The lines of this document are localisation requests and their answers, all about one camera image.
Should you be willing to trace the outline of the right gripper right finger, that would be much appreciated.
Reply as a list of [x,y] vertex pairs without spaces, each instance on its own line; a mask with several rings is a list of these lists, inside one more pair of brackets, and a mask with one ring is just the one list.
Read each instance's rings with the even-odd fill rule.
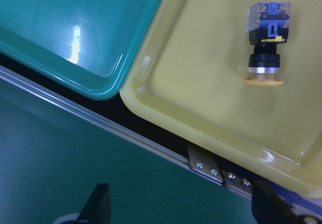
[[252,214],[257,223],[302,223],[291,207],[264,181],[252,184]]

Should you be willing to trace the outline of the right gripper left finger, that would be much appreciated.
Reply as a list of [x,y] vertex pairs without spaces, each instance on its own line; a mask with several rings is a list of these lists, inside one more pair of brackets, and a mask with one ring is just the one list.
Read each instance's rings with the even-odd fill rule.
[[110,188],[108,183],[96,185],[76,223],[109,223],[111,218]]

